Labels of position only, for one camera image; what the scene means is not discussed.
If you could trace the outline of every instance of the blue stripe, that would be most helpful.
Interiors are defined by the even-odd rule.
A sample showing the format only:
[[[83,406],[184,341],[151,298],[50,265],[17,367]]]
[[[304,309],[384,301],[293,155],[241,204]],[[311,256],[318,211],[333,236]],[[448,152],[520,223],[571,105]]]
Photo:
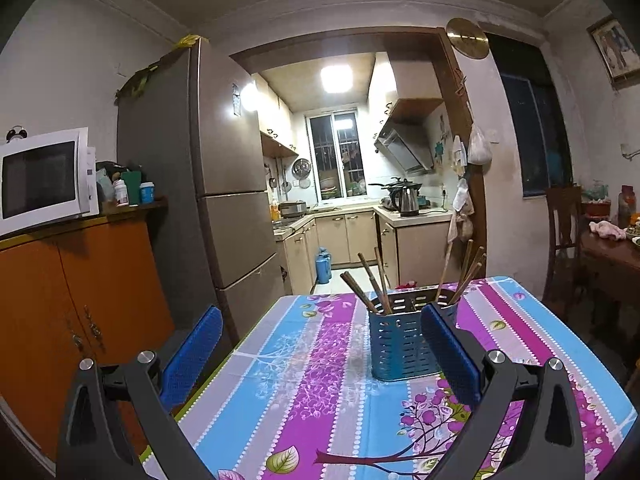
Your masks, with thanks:
[[[309,320],[302,316],[300,305],[304,303],[308,303],[306,296],[297,298],[289,307],[264,345],[261,356],[277,355],[281,365],[290,360]],[[211,472],[216,474],[218,469],[233,469],[244,451],[277,386],[279,368],[273,366],[274,361],[273,357],[254,361],[215,424],[196,448],[198,456]]]
[[[406,381],[385,383],[374,379],[371,375],[371,351],[369,341],[366,342],[366,386],[364,413],[362,417],[362,434],[360,449],[356,453],[361,457],[388,456],[404,449],[409,439],[399,436],[402,401],[408,400]],[[414,461],[383,463],[381,466],[396,472],[411,473]],[[386,480],[388,473],[367,465],[356,467],[355,480]]]
[[[558,346],[574,361],[609,409],[614,422],[621,424],[634,410],[634,407],[618,382],[593,352],[562,321],[515,280],[500,276],[493,278],[492,281],[497,282],[496,284],[511,298],[516,292],[522,292],[525,295],[524,300],[513,299],[513,301],[540,326],[543,326]],[[634,420],[633,416],[621,428],[622,436],[626,436]]]

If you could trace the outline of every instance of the wooden door frame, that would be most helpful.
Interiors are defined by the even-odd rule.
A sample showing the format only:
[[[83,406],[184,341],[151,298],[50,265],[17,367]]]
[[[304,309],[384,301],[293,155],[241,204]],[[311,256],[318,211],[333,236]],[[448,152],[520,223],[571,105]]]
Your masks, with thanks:
[[[442,27],[359,27],[329,30],[273,41],[232,54],[249,73],[321,57],[386,52],[390,60],[430,60],[445,102],[451,132],[468,147],[472,118],[465,77]],[[476,246],[486,244],[486,202],[482,167],[469,165]]]

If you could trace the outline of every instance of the metal screw cap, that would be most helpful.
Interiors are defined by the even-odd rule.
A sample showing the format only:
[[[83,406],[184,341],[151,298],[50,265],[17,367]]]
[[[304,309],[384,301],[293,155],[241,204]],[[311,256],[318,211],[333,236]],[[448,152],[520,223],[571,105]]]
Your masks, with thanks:
[[[138,362],[145,365],[147,363],[150,363],[154,357],[156,357],[156,354],[154,354],[151,350],[145,350],[138,354]]]
[[[504,362],[505,357],[499,350],[491,350],[489,352],[489,359],[491,359],[493,363],[500,364]]]
[[[82,359],[82,361],[80,361],[80,369],[87,371],[87,370],[91,370],[91,368],[94,366],[94,360],[93,359]]]
[[[562,370],[562,361],[557,357],[552,357],[549,359],[549,366],[551,366],[553,370]]]

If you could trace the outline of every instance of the refrigerator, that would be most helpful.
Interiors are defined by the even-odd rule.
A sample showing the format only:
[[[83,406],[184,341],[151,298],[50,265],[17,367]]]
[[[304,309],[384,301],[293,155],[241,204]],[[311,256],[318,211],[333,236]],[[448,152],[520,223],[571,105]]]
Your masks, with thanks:
[[[220,307],[219,356],[284,295],[257,113],[238,102],[251,81],[199,39],[118,100],[118,161],[139,164],[168,199],[148,224],[174,323],[190,328]]]

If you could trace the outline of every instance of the blue utensil caddy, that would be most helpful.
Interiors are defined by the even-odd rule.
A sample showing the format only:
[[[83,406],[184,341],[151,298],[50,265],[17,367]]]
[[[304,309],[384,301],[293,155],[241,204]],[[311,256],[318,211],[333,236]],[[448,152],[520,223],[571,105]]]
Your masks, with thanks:
[[[420,311],[435,301],[437,286],[392,292],[389,302],[393,314],[369,313],[371,373],[380,381],[402,381],[440,371],[438,362],[420,329]],[[446,306],[453,290],[441,290],[438,306],[446,310],[450,322],[456,322],[458,304]],[[379,299],[372,300],[382,312]]]

